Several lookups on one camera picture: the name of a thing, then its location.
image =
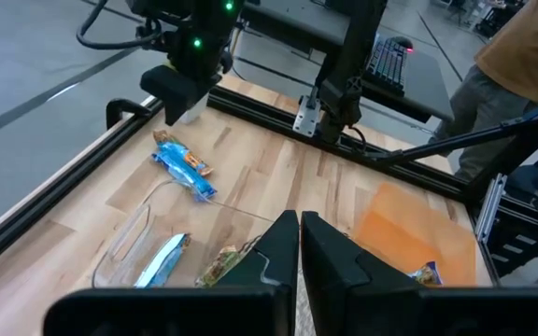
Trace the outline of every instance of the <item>gray floor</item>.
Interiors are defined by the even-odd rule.
[[[123,0],[110,0],[108,7],[132,16]],[[80,46],[74,34],[90,10],[92,5],[80,0],[21,4],[0,0],[0,215],[105,131],[108,100],[144,99],[147,95],[138,88],[140,75],[164,60],[162,54],[144,50],[119,55]],[[405,35],[414,41],[415,49],[433,56],[451,94],[485,42],[446,16],[429,0],[389,0],[379,30]],[[132,39],[135,25],[106,11],[89,38]],[[236,55],[306,82],[313,82],[319,70],[315,63],[323,57],[313,52],[309,62],[307,55],[301,57],[286,45],[252,34],[241,35]],[[102,66],[106,60],[111,65]],[[309,91],[247,63],[236,61],[234,69],[246,80],[293,98]],[[362,102],[361,124],[414,145],[424,144],[438,123],[437,119],[421,123]],[[457,167],[458,153],[450,163]],[[531,283],[538,277],[538,260],[533,263],[506,277],[508,284]]]

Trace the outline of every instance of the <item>wooden table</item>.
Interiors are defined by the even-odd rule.
[[[220,85],[292,113],[297,109],[293,99],[233,77]],[[119,226],[168,177],[150,158],[156,148],[152,131],[167,128],[160,113],[0,256],[0,335],[39,334],[43,315],[53,302],[90,286],[92,271]],[[390,150],[410,147],[368,128],[361,130],[372,144]],[[472,230],[460,203],[210,108],[192,124],[177,124],[170,132],[215,167],[210,181],[219,191],[216,202],[259,217],[275,219],[284,209],[299,214],[314,210],[339,230],[350,231],[376,187],[387,181]],[[441,157],[424,162],[450,170]],[[230,243],[254,237],[266,227],[223,229],[219,236]],[[478,284],[488,286],[488,271],[480,252],[476,253]]]

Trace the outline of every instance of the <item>keyboard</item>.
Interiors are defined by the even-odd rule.
[[[380,39],[373,47],[363,79],[377,87],[404,97],[408,50],[389,39]]]

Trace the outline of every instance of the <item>gray pants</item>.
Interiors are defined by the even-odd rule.
[[[462,81],[450,99],[450,104],[454,122],[442,121],[429,140],[430,143],[497,126],[504,120],[521,117],[537,106],[529,99],[504,89],[476,65],[473,65]],[[465,148],[460,156],[460,169],[456,176],[473,179],[510,141],[511,138],[505,138]]]

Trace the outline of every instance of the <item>orange paper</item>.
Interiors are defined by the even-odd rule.
[[[379,186],[352,239],[404,273],[435,261],[444,286],[476,286],[473,233],[394,185]]]

